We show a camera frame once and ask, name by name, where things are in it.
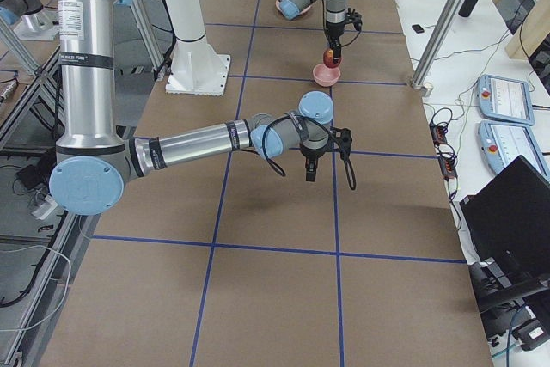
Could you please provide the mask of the red yellow apple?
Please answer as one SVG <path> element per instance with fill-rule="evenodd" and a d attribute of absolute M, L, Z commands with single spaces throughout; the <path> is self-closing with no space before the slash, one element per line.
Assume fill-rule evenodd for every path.
<path fill-rule="evenodd" d="M 326 49 L 323 53 L 323 64 L 327 68 L 336 68 L 339 66 L 339 60 L 333 56 L 332 49 Z"/>

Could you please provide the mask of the pink bowl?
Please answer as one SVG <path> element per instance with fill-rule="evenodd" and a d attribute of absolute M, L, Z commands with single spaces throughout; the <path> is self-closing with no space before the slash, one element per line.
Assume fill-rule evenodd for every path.
<path fill-rule="evenodd" d="M 331 87 L 333 86 L 341 76 L 341 71 L 339 67 L 330 68 L 324 64 L 316 65 L 313 70 L 314 81 L 322 87 Z"/>

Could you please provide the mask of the pink plate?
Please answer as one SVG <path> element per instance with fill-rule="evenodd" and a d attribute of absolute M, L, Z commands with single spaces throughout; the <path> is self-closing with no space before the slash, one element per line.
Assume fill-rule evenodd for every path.
<path fill-rule="evenodd" d="M 305 9 L 299 9 L 291 0 L 277 0 L 275 6 L 278 12 L 287 20 L 293 20 L 300 15 L 305 15 L 311 9 L 311 6 L 307 6 Z"/>

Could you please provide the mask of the small black square device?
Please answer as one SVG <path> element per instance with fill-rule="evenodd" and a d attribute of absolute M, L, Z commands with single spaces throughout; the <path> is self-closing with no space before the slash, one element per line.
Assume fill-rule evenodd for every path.
<path fill-rule="evenodd" d="M 420 26 L 419 24 L 413 24 L 412 25 L 412 30 L 417 34 L 421 34 L 425 31 L 425 28 Z"/>

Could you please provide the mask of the black orange power strip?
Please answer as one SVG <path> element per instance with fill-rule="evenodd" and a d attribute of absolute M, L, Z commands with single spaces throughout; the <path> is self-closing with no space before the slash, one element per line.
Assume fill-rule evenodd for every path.
<path fill-rule="evenodd" d="M 446 138 L 447 128 L 433 122 L 429 124 L 429 127 L 442 176 L 446 181 L 454 180 L 458 177 L 456 172 L 457 155 Z"/>

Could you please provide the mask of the upper blue teach pendant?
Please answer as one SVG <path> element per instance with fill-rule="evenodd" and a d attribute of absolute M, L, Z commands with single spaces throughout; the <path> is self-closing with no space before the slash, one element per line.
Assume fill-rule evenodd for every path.
<path fill-rule="evenodd" d="M 494 75 L 482 75 L 477 82 L 477 97 L 487 119 L 534 125 L 530 89 L 526 82 Z"/>

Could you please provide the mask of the blue teach pendant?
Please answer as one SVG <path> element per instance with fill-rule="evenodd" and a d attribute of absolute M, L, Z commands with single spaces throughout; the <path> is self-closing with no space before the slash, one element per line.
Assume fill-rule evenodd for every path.
<path fill-rule="evenodd" d="M 523 156 L 540 174 L 549 177 L 549 167 L 528 125 L 484 120 L 478 124 L 478 137 L 486 163 L 494 174 Z"/>
<path fill-rule="evenodd" d="M 482 75 L 477 82 L 477 97 L 487 119 L 534 125 L 530 89 L 526 82 L 494 75 Z"/>

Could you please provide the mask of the lower blue teach pendant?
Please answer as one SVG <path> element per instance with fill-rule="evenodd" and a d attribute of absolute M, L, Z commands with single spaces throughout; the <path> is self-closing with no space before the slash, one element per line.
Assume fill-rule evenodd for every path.
<path fill-rule="evenodd" d="M 478 124 L 478 137 L 486 163 L 494 174 L 523 156 L 540 174 L 549 177 L 549 167 L 528 125 L 484 120 Z"/>

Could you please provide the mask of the black laptop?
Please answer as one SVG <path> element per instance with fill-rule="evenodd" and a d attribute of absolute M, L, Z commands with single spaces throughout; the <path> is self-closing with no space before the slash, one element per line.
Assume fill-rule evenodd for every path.
<path fill-rule="evenodd" d="M 482 260 L 509 253 L 533 276 L 549 272 L 549 181 L 524 156 L 460 206 Z"/>

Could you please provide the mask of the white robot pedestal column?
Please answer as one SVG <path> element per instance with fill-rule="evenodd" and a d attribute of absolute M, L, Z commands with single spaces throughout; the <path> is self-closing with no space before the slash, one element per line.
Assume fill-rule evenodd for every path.
<path fill-rule="evenodd" d="M 199 0 L 165 0 L 176 44 L 166 91 L 170 94 L 222 95 L 231 57 L 218 54 L 205 31 Z"/>

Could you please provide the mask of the aluminium frame post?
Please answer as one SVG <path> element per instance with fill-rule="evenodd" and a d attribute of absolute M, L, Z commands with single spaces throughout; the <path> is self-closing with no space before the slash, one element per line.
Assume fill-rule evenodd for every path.
<path fill-rule="evenodd" d="M 3 19 L 0 20 L 1 41 L 8 50 L 15 55 L 21 67 L 33 77 L 41 73 L 41 66 L 35 60 L 31 52 L 22 44 L 15 32 Z"/>
<path fill-rule="evenodd" d="M 413 89 L 422 92 L 423 97 L 429 97 L 433 86 L 425 79 L 428 72 L 435 61 L 435 57 L 443 45 L 445 38 L 450 30 L 452 21 L 454 20 L 459 8 L 464 0 L 447 0 L 443 6 L 443 10 L 437 20 L 436 26 L 428 43 L 421 55 L 419 63 L 410 80 L 410 86 Z"/>

